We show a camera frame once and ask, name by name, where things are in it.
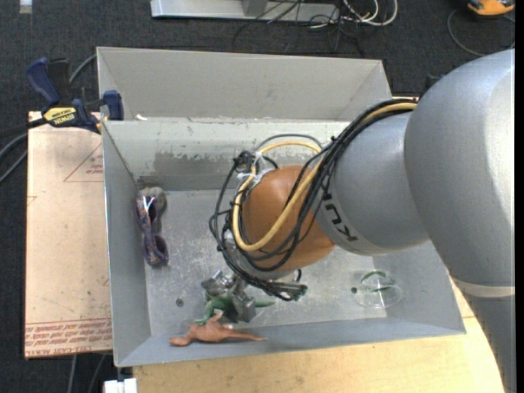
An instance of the dark carpet floor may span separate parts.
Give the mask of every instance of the dark carpet floor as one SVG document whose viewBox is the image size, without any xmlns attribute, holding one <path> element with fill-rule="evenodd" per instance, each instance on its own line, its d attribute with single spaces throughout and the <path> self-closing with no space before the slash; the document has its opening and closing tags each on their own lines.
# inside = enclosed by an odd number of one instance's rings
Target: dark carpet floor
<svg viewBox="0 0 524 393">
<path fill-rule="evenodd" d="M 25 67 L 46 56 L 67 57 L 75 68 L 97 46 L 195 49 L 218 52 L 365 57 L 383 60 L 395 95 L 420 95 L 427 76 L 440 76 L 477 56 L 449 36 L 447 19 L 455 0 L 399 0 L 397 19 L 382 28 L 349 28 L 358 37 L 339 37 L 331 27 L 311 32 L 303 25 L 230 20 L 153 20 L 151 0 L 33 0 L 33 13 L 20 14 L 20 0 L 0 0 L 0 130 L 22 125 L 27 111 L 43 108 L 29 88 Z M 514 39 L 507 20 L 473 20 L 459 11 L 452 22 L 458 38 L 476 52 L 496 52 Z M 75 81 L 75 91 L 97 97 L 97 72 L 91 65 Z M 0 139 L 0 149 L 8 138 Z M 26 149 L 13 148 L 0 161 L 0 176 Z M 0 391 L 65 392 L 71 357 L 27 361 L 23 357 L 25 286 L 26 162 L 0 184 Z M 84 392 L 100 355 L 80 355 L 73 391 Z M 105 358 L 100 382 L 115 378 Z"/>
</svg>

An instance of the gray bin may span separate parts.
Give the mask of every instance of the gray bin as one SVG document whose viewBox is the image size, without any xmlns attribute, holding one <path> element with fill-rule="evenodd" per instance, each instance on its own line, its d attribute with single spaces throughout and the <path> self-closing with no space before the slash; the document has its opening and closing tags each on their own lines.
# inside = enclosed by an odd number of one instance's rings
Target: gray bin
<svg viewBox="0 0 524 393">
<path fill-rule="evenodd" d="M 267 341 L 170 346 L 169 338 L 203 313 L 201 281 L 228 271 L 208 219 L 231 159 L 276 133 L 327 141 L 362 110 L 391 98 L 389 86 L 382 63 L 371 60 L 104 47 L 97 55 L 100 93 L 117 90 L 125 109 L 124 121 L 105 121 L 102 130 L 115 365 L 464 333 L 447 270 L 427 243 L 374 257 L 336 248 L 303 269 L 306 296 L 278 300 L 238 324 Z M 302 148 L 275 153 L 280 164 L 302 164 L 309 155 Z M 142 257 L 133 216 L 146 184 L 167 193 L 160 221 L 170 258 L 158 269 Z M 395 279 L 400 302 L 387 309 L 358 304 L 351 288 L 372 269 Z"/>
</svg>

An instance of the cardboard sheet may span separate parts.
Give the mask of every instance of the cardboard sheet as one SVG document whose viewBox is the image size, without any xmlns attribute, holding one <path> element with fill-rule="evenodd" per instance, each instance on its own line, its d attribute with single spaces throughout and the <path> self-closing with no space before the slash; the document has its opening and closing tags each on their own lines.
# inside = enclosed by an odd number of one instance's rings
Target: cardboard sheet
<svg viewBox="0 0 524 393">
<path fill-rule="evenodd" d="M 112 348 L 102 139 L 29 131 L 25 357 Z"/>
</svg>

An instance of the electrical cable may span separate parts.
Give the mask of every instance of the electrical cable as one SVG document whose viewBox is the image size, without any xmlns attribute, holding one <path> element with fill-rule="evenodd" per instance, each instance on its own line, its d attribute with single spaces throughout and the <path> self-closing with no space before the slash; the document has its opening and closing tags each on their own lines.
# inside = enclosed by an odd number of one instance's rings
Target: electrical cable
<svg viewBox="0 0 524 393">
<path fill-rule="evenodd" d="M 270 7 L 267 11 L 265 11 L 262 14 L 258 15 L 257 17 L 255 17 L 253 19 L 249 19 L 244 25 L 242 25 L 240 28 L 238 28 L 237 32 L 235 32 L 235 34 L 233 35 L 233 39 L 232 39 L 232 42 L 231 42 L 231 47 L 232 47 L 233 52 L 237 51 L 237 49 L 236 49 L 236 42 L 237 42 L 238 36 L 242 33 L 243 30 L 245 30 L 250 25 L 253 25 L 257 20 L 260 20 L 262 17 L 268 15 L 271 11 L 274 11 L 276 8 L 280 7 L 282 4 L 290 2 L 290 1 L 291 0 L 282 0 L 281 2 L 278 2 L 273 7 Z M 273 19 L 268 20 L 266 22 L 266 24 L 270 25 L 271 23 L 273 23 L 273 22 L 275 22 L 277 20 L 282 19 L 285 15 L 287 15 L 289 12 L 291 12 L 295 7 L 297 7 L 297 6 L 300 7 L 300 4 L 303 1 L 304 0 L 296 0 L 283 13 L 280 13 L 279 15 L 275 16 Z"/>
<path fill-rule="evenodd" d="M 310 184 L 306 185 L 307 193 L 305 194 L 305 198 L 300 206 L 300 211 L 298 213 L 296 224 L 294 228 L 288 233 L 286 239 L 283 242 L 281 242 L 281 244 L 277 248 L 273 249 L 273 251 L 263 252 L 264 255 L 257 256 L 257 257 L 253 257 L 249 254 L 248 251 L 244 251 L 237 243 L 238 242 L 237 238 L 242 237 L 242 226 L 239 223 L 239 225 L 237 226 L 238 234 L 236 236 L 233 234 L 233 240 L 235 241 L 237 250 L 246 259 L 248 264 L 252 266 L 254 269 L 262 271 L 262 272 L 271 272 L 283 266 L 291 257 L 297 244 L 301 240 L 304 239 L 304 237 L 300 237 L 300 233 L 301 233 L 301 227 L 303 223 L 306 221 L 307 214 L 309 213 L 313 205 L 317 203 L 315 212 L 314 212 L 314 217 L 316 216 L 318 209 L 320 207 L 320 202 L 319 202 L 319 199 L 321 198 L 320 193 L 321 192 L 324 193 L 327 190 L 329 183 L 330 183 L 331 176 L 336 168 L 338 159 L 343 154 L 344 150 L 347 148 L 350 142 L 354 138 L 356 138 L 359 135 L 359 133 L 361 133 L 364 129 L 366 129 L 371 124 L 374 124 L 375 122 L 381 119 L 384 119 L 388 116 L 391 116 L 391 115 L 398 115 L 399 113 L 404 113 L 406 111 L 412 111 L 415 108 L 415 106 L 416 106 L 416 102 L 414 102 L 411 99 L 393 99 L 393 100 L 385 101 L 385 102 L 382 102 L 382 103 L 379 103 L 373 106 L 372 108 L 366 110 L 363 114 L 361 114 L 359 118 L 354 120 L 350 125 L 348 125 L 348 127 L 346 127 L 346 129 L 342 131 L 342 133 L 337 138 L 332 138 L 332 142 L 329 145 L 327 145 L 322 150 L 317 152 L 317 154 L 312 156 L 304 164 L 302 171 L 300 172 L 300 175 L 296 180 L 296 185 L 291 191 L 291 194 L 290 194 L 291 200 L 293 199 L 293 197 L 297 196 L 297 194 L 299 194 L 300 192 L 304 193 L 304 188 L 302 188 L 301 185 L 298 185 L 297 183 L 301 181 L 301 177 L 303 176 L 305 170 L 308 169 L 312 163 L 314 163 L 316 160 L 321 158 L 319 163 L 315 166 L 315 168 L 318 166 L 316 173 L 314 170 L 312 170 L 308 175 L 308 177 L 312 176 L 313 178 L 310 181 Z M 243 152 L 238 157 L 238 159 L 242 159 L 242 163 L 248 169 L 251 169 L 252 165 L 245 162 L 245 159 L 248 159 L 248 158 L 249 156 L 246 156 L 245 152 Z M 220 191 L 219 200 L 217 201 L 217 205 L 215 207 L 215 214 L 210 218 L 210 230 L 213 233 L 213 235 L 215 236 L 215 239 L 217 240 L 219 244 L 218 246 L 219 251 L 222 251 L 224 259 L 226 260 L 226 263 L 242 279 L 246 280 L 247 283 L 255 287 L 259 287 L 263 289 L 265 292 L 267 292 L 268 294 L 272 296 L 277 296 L 278 298 L 282 298 L 283 300 L 295 300 L 296 299 L 296 290 L 299 289 L 298 287 L 293 286 L 292 284 L 290 286 L 286 286 L 285 284 L 282 285 L 281 283 L 272 282 L 272 281 L 268 282 L 265 280 L 260 280 L 259 278 L 255 278 L 254 276 L 250 275 L 247 271 L 241 269 L 238 266 L 238 264 L 234 264 L 232 258 L 229 256 L 230 254 L 228 252 L 228 247 L 226 246 L 224 234 L 228 230 L 232 230 L 232 225 L 235 225 L 235 223 L 241 218 L 241 217 L 233 218 L 233 210 L 242 208 L 242 202 L 244 199 L 246 199 L 246 193 L 247 193 L 246 181 L 242 183 L 239 190 L 236 192 L 236 195 L 234 196 L 235 201 L 232 202 L 231 210 L 219 212 L 219 206 L 222 203 L 222 199 L 225 193 L 225 188 L 227 187 L 228 181 L 230 180 L 230 178 L 233 175 L 234 170 L 236 169 L 236 165 L 238 161 L 239 160 L 236 160 L 236 164 L 232 167 Z M 219 232 L 218 232 L 218 217 L 221 215 L 226 216 L 226 223 L 222 230 L 222 237 L 219 236 Z M 266 260 L 276 255 L 283 255 L 283 257 L 276 264 L 264 267 L 256 263 L 258 261 Z"/>
<path fill-rule="evenodd" d="M 388 114 L 392 111 L 406 111 L 406 110 L 412 110 L 414 109 L 414 107 L 416 106 L 416 104 L 413 102 L 413 101 L 409 101 L 409 102 L 406 102 L 404 100 L 394 100 L 392 101 L 392 103 L 389 103 L 385 106 L 379 106 L 377 107 L 375 110 L 373 111 L 367 111 L 367 114 L 366 116 L 362 119 L 362 120 L 365 120 L 362 124 L 361 123 L 357 123 L 355 124 L 354 123 L 351 123 L 350 126 L 348 127 L 349 128 L 349 132 L 352 132 L 353 131 L 353 128 L 354 127 L 357 127 L 357 129 L 359 130 L 358 133 L 360 132 L 360 129 L 358 127 L 360 126 L 364 126 L 365 128 L 368 127 L 368 125 L 370 124 L 371 121 L 374 122 L 375 118 L 381 118 L 381 115 L 382 114 Z M 348 133 L 348 131 L 343 131 L 341 136 L 344 137 L 345 133 Z M 349 142 L 353 139 L 353 136 L 351 136 L 350 139 L 348 139 L 348 137 L 345 137 L 344 140 L 345 140 L 345 144 L 349 144 Z M 332 155 L 332 152 L 333 152 L 333 148 L 330 148 L 328 151 L 327 151 L 327 155 L 326 157 L 320 161 L 312 170 L 311 172 L 308 174 L 308 176 L 306 177 L 305 181 L 303 183 L 301 183 L 298 188 L 296 189 L 296 192 L 292 194 L 291 196 L 291 200 L 289 201 L 288 205 L 284 208 L 284 211 L 277 217 L 275 223 L 273 224 L 273 227 L 268 231 L 268 233 L 266 233 L 266 235 L 264 237 L 262 237 L 258 242 L 256 243 L 252 243 L 252 244 L 248 244 L 248 243 L 245 243 L 245 241 L 243 241 L 241 238 L 239 238 L 241 235 L 240 235 L 240 231 L 239 231 L 239 227 L 237 225 L 237 221 L 238 221 L 238 217 L 239 217 L 239 209 L 240 209 L 240 195 L 241 194 L 237 194 L 234 198 L 234 202 L 233 202 L 233 218 L 232 218 L 232 221 L 233 221 L 233 227 L 232 227 L 232 232 L 233 232 L 233 236 L 234 236 L 234 239 L 235 239 L 235 243 L 237 244 L 237 247 L 239 248 L 240 252 L 250 252 L 250 251 L 256 251 L 258 250 L 259 248 L 265 246 L 265 244 L 267 244 L 273 237 L 274 237 L 274 234 L 282 227 L 282 223 L 284 222 L 284 220 L 287 218 L 287 216 L 291 213 L 291 210 L 293 208 L 293 206 L 297 203 L 298 201 L 298 198 L 300 197 L 300 195 L 305 191 L 305 189 L 309 186 L 310 183 L 312 183 L 316 178 L 316 174 L 317 174 L 317 171 L 319 170 L 319 168 L 321 166 L 324 166 L 325 167 L 325 164 L 323 164 L 324 160 L 326 158 L 329 158 L 329 156 Z M 241 190 L 244 190 L 246 188 L 248 183 L 245 183 L 244 185 L 242 185 L 241 187 Z M 300 222 L 300 225 L 303 223 L 304 219 L 305 219 L 305 215 L 307 214 L 307 212 L 309 211 L 309 208 L 312 206 L 313 204 L 313 201 L 314 199 L 309 199 L 309 201 L 307 201 L 307 196 L 306 196 L 306 200 L 304 201 L 304 203 L 302 204 L 302 208 L 304 208 L 304 205 L 306 205 L 307 203 L 309 203 L 309 206 L 307 207 L 306 211 L 301 211 L 299 213 L 299 219 L 297 220 L 297 222 Z M 269 257 L 271 257 L 272 255 L 277 255 L 279 253 L 279 251 L 292 239 L 291 237 L 291 234 L 293 233 L 293 231 L 290 233 L 290 236 L 288 236 L 288 238 L 281 243 L 281 245 L 275 249 L 275 251 L 271 252 L 271 254 L 268 254 L 268 255 L 265 255 L 263 258 L 262 257 L 258 257 L 258 258 L 251 258 L 252 260 L 255 259 L 255 260 L 266 260 L 268 259 Z"/>
<path fill-rule="evenodd" d="M 89 63 L 97 58 L 97 54 L 91 55 L 89 58 L 86 58 L 79 67 L 73 72 L 73 74 L 69 77 L 69 84 L 72 84 L 75 79 L 79 76 L 79 74 L 82 72 L 82 70 L 89 65 Z"/>
<path fill-rule="evenodd" d="M 273 140 L 275 140 L 277 138 L 289 138 L 289 137 L 293 137 L 293 138 L 308 138 L 309 140 L 315 142 L 317 144 L 317 146 L 322 147 L 322 143 L 320 142 L 320 140 L 318 140 L 317 138 L 315 138 L 315 137 L 313 137 L 311 135 L 301 134 L 301 133 L 280 133 L 280 134 L 272 135 L 271 137 L 268 137 L 265 140 L 262 140 L 258 144 L 258 146 L 256 146 L 253 150 L 254 151 L 258 151 L 262 146 L 265 146 L 268 142 L 273 141 Z"/>
<path fill-rule="evenodd" d="M 23 133 L 17 137 L 14 137 L 2 150 L 0 150 L 0 160 L 6 156 L 7 154 L 7 151 L 12 147 L 14 146 L 15 144 L 17 144 L 19 141 L 23 140 L 27 138 L 27 133 Z M 0 184 L 7 179 L 7 177 L 18 167 L 18 165 L 24 161 L 24 159 L 27 157 L 27 150 L 24 151 L 24 153 L 22 153 L 22 155 L 17 159 L 15 160 L 15 162 L 9 167 L 9 169 L 7 169 L 7 171 L 2 175 L 0 176 Z"/>
<path fill-rule="evenodd" d="M 473 54 L 474 56 L 488 56 L 488 55 L 490 55 L 489 52 L 478 52 L 478 51 L 475 51 L 475 50 L 467 47 L 466 45 L 464 45 L 463 43 L 461 43 L 459 41 L 459 39 L 457 38 L 457 36 L 455 35 L 455 33 L 453 32 L 453 30 L 451 28 L 451 21 L 454 18 L 454 16 L 456 15 L 457 11 L 459 11 L 459 10 L 458 9 L 453 10 L 449 14 L 448 20 L 447 20 L 448 33 L 449 33 L 449 36 L 451 37 L 451 39 L 453 39 L 453 42 L 455 42 L 464 51 L 469 52 L 470 54 Z M 506 20 L 509 20 L 510 22 L 515 23 L 515 20 L 511 16 L 509 16 L 509 15 L 503 16 L 503 18 L 506 19 Z M 508 48 L 515 48 L 515 38 L 513 39 L 512 43 L 509 44 Z"/>
<path fill-rule="evenodd" d="M 308 148 L 311 148 L 312 150 L 315 150 L 316 152 L 320 152 L 320 150 L 316 146 L 313 146 L 313 145 L 308 144 L 306 142 L 300 142 L 300 141 L 278 142 L 278 143 L 272 144 L 271 146 L 268 146 L 268 147 L 265 147 L 265 148 L 261 148 L 260 152 L 266 152 L 266 151 L 269 151 L 269 150 L 273 150 L 274 148 L 277 148 L 277 147 L 295 146 L 295 145 L 308 147 Z M 292 212 L 292 210 L 293 210 L 295 204 L 298 202 L 302 192 L 305 191 L 305 189 L 309 186 L 309 183 L 313 180 L 314 174 L 318 170 L 319 166 L 320 166 L 320 164 L 318 163 L 313 168 L 313 170 L 308 175 L 308 177 L 305 179 L 305 181 L 298 187 L 295 195 L 289 201 L 287 206 L 284 208 L 284 211 L 278 216 L 277 220 L 274 222 L 274 224 L 271 227 L 271 229 L 259 241 L 255 242 L 255 243 L 251 243 L 251 244 L 245 243 L 242 240 L 242 238 L 240 236 L 240 229 L 238 227 L 238 218 L 239 218 L 239 215 L 240 215 L 240 197 L 242 196 L 241 192 L 244 189 L 246 189 L 251 184 L 251 182 L 255 178 L 255 176 L 251 175 L 240 186 L 240 189 L 238 190 L 238 194 L 235 196 L 234 202 L 233 202 L 233 228 L 232 228 L 233 236 L 235 238 L 235 243 L 237 243 L 237 246 L 240 249 L 242 249 L 243 251 L 248 251 L 248 252 L 257 251 L 261 247 L 264 247 L 265 245 L 267 245 L 273 239 L 273 237 L 278 232 L 278 230 L 280 230 L 280 228 L 283 226 L 283 224 L 286 221 L 286 219 L 289 216 L 289 214 Z"/>
<path fill-rule="evenodd" d="M 87 393 L 91 393 L 93 391 L 93 388 L 95 386 L 95 382 L 97 381 L 98 373 L 100 372 L 100 368 L 102 368 L 102 364 L 104 364 L 104 359 L 108 354 L 102 354 L 102 357 L 100 358 L 100 361 L 98 361 L 98 365 L 95 369 L 95 372 L 93 373 L 93 377 L 91 378 L 91 382 L 89 383 L 89 388 L 87 389 Z"/>
<path fill-rule="evenodd" d="M 71 360 L 71 370 L 69 374 L 69 381 L 67 383 L 67 393 L 71 393 L 73 391 L 73 380 L 75 379 L 75 371 L 76 371 L 76 361 L 78 359 L 78 355 L 73 355 L 73 359 Z"/>
<path fill-rule="evenodd" d="M 375 5 L 375 7 L 376 7 L 375 8 L 375 13 L 371 17 L 369 17 L 369 18 L 367 18 L 366 16 L 360 15 L 352 7 L 352 5 L 350 5 L 348 0 L 341 0 L 341 1 L 344 4 L 344 6 L 350 11 L 350 13 L 352 13 L 356 17 L 356 19 L 351 18 L 351 17 L 346 17 L 344 20 L 351 20 L 351 21 L 354 21 L 354 22 L 360 23 L 360 24 L 371 25 L 371 26 L 386 26 L 386 25 L 389 25 L 391 22 L 393 22 L 393 20 L 395 20 L 395 18 L 398 15 L 398 10 L 399 10 L 398 0 L 393 0 L 393 13 L 390 15 L 389 19 L 384 20 L 382 22 L 375 22 L 375 21 L 373 21 L 373 19 L 376 18 L 376 16 L 378 15 L 378 12 L 379 12 L 379 6 L 378 6 L 378 1 L 377 0 L 373 0 L 373 3 Z"/>
</svg>

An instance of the black cable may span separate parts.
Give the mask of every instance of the black cable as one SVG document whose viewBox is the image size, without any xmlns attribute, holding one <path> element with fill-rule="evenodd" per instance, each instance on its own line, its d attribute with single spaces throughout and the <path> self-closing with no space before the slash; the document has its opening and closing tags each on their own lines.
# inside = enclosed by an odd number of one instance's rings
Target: black cable
<svg viewBox="0 0 524 393">
<path fill-rule="evenodd" d="M 237 32 L 235 32 L 235 34 L 233 35 L 233 39 L 232 39 L 232 42 L 231 42 L 231 48 L 232 48 L 233 52 L 237 51 L 236 43 L 237 43 L 238 36 L 242 33 L 242 31 L 244 31 L 250 25 L 253 25 L 256 21 L 260 20 L 262 17 L 264 17 L 267 14 L 269 14 L 271 11 L 275 10 L 277 7 L 280 7 L 282 4 L 290 2 L 290 1 L 291 0 L 282 0 L 281 2 L 278 2 L 275 6 L 269 8 L 267 11 L 265 11 L 264 13 L 258 15 L 254 19 L 248 20 L 244 25 L 242 25 L 240 28 L 238 28 Z M 275 22 L 277 20 L 282 19 L 285 15 L 287 15 L 289 12 L 291 12 L 295 7 L 297 7 L 297 6 L 300 7 L 300 4 L 302 3 L 302 1 L 303 0 L 296 0 L 284 12 L 278 14 L 273 19 L 268 20 L 266 22 L 266 24 L 270 25 L 271 23 L 273 23 L 273 22 Z"/>
<path fill-rule="evenodd" d="M 453 39 L 453 42 L 455 42 L 459 47 L 461 47 L 464 51 L 466 52 L 469 52 L 470 54 L 473 54 L 475 56 L 488 56 L 490 55 L 489 52 L 477 52 L 477 51 L 474 51 L 472 50 L 471 48 L 469 47 L 466 47 L 463 43 L 461 43 L 459 41 L 459 39 L 457 38 L 457 36 L 454 34 L 452 28 L 451 28 L 451 20 L 453 19 L 453 17 L 455 16 L 455 14 L 457 13 L 458 9 L 455 9 L 453 10 L 449 16 L 448 16 L 448 20 L 447 20 L 447 28 L 448 28 L 448 33 L 449 33 L 449 36 L 451 37 L 451 39 Z M 502 18 L 504 18 L 505 20 L 509 20 L 510 22 L 513 22 L 515 23 L 515 20 L 509 16 L 509 15 L 506 15 L 506 16 L 502 16 Z M 507 49 L 509 48 L 515 48 L 515 38 L 513 39 L 512 43 L 509 44 L 509 46 L 507 47 Z"/>
<path fill-rule="evenodd" d="M 308 214 L 312 205 L 315 203 L 315 200 L 318 199 L 318 194 L 320 193 L 321 188 L 328 187 L 329 180 L 331 179 L 336 163 L 338 159 L 340 158 L 340 156 L 343 154 L 344 150 L 347 148 L 350 142 L 354 138 L 356 138 L 356 136 L 359 133 L 364 131 L 371 124 L 374 124 L 375 122 L 381 119 L 384 119 L 388 116 L 398 115 L 399 113 L 404 113 L 404 111 L 387 111 L 380 115 L 373 115 L 373 112 L 385 106 L 395 105 L 395 104 L 404 103 L 404 102 L 406 101 L 403 99 L 400 99 L 400 100 L 395 99 L 392 101 L 386 101 L 386 102 L 382 102 L 382 103 L 375 105 L 373 108 L 370 108 L 369 110 L 365 111 L 357 120 L 353 121 L 344 131 L 342 131 L 342 133 L 339 135 L 338 138 L 334 139 L 333 144 L 329 147 L 329 150 L 327 150 L 327 153 L 322 158 L 321 165 L 318 168 L 317 174 L 315 175 L 312 183 L 309 186 L 309 190 L 300 208 L 300 212 L 296 220 L 296 225 L 288 233 L 288 236 L 286 237 L 286 239 L 273 251 L 265 255 L 258 256 L 256 258 L 253 258 L 251 255 L 249 255 L 248 252 L 245 252 L 237 248 L 241 252 L 241 254 L 246 258 L 246 260 L 250 263 L 251 266 L 253 266 L 255 269 L 262 271 L 262 272 L 271 272 L 271 271 L 274 271 L 280 268 L 289 260 L 296 245 L 299 242 L 298 237 L 300 234 L 301 226 L 305 221 L 306 215 Z M 291 247 L 287 250 L 287 253 L 284 255 L 284 257 L 281 258 L 281 260 L 279 260 L 276 264 L 268 266 L 268 267 L 262 267 L 256 263 L 256 261 L 267 260 L 275 255 L 281 255 L 282 249 L 284 249 L 285 246 L 287 246 L 289 242 L 291 242 Z"/>
<path fill-rule="evenodd" d="M 17 144 L 18 142 L 26 138 L 27 138 L 27 133 L 23 133 L 21 135 L 18 135 L 17 137 L 14 137 L 2 150 L 0 150 L 0 160 L 7 155 L 11 147 L 13 147 L 15 144 Z M 6 180 L 11 173 L 13 173 L 13 171 L 18 167 L 18 165 L 22 161 L 24 161 L 26 157 L 27 157 L 27 150 L 25 150 L 24 153 L 22 153 L 22 155 L 17 160 L 15 160 L 15 162 L 9 167 L 9 169 L 7 169 L 7 171 L 2 176 L 0 176 L 0 184 L 4 180 Z"/>
<path fill-rule="evenodd" d="M 453 10 L 449 16 L 448 16 L 448 21 L 447 21 L 447 27 L 448 27 L 448 33 L 449 33 L 449 36 L 451 37 L 451 39 L 453 39 L 453 42 L 455 42 L 459 47 L 461 47 L 464 51 L 466 52 L 469 52 L 470 54 L 473 54 L 475 56 L 488 56 L 490 55 L 489 52 L 477 52 L 477 51 L 474 51 L 472 50 L 471 48 L 469 47 L 466 47 L 463 43 L 461 43 L 459 41 L 459 39 L 457 38 L 457 36 L 454 34 L 453 30 L 451 29 L 451 20 L 453 19 L 454 15 L 457 13 L 457 11 L 459 11 L 458 9 L 455 9 Z M 504 19 L 506 20 L 509 20 L 509 21 L 512 21 L 512 22 L 515 22 L 515 20 L 513 20 L 511 17 L 508 17 L 508 16 L 504 16 Z M 509 48 L 515 48 L 515 39 L 513 40 L 513 42 L 509 45 L 508 49 Z"/>
<path fill-rule="evenodd" d="M 89 388 L 87 390 L 88 393 L 91 393 L 93 391 L 93 388 L 97 381 L 98 373 L 100 372 L 100 368 L 102 368 L 102 364 L 104 364 L 104 360 L 106 359 L 107 356 L 108 354 L 102 354 L 100 361 L 98 361 L 97 368 L 95 369 L 95 372 L 93 373 L 93 377 L 91 378 L 91 382 L 89 383 Z"/>
</svg>

